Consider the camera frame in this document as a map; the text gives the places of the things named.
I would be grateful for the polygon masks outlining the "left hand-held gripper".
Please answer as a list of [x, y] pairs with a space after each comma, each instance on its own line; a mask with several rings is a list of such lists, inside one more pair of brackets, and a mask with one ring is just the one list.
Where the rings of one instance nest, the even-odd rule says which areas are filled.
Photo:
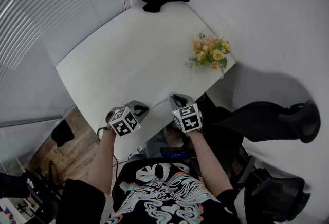
[[149, 113], [149, 107], [144, 103], [133, 100], [127, 106], [112, 108], [106, 115], [107, 127], [119, 137], [123, 137], [141, 129], [140, 122]]

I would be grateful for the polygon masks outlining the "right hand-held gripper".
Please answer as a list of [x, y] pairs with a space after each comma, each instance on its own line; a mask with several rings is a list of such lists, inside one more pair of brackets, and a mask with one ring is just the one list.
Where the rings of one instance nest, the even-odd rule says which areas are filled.
[[172, 94], [169, 96], [176, 126], [185, 134], [202, 128], [198, 106], [191, 96]]

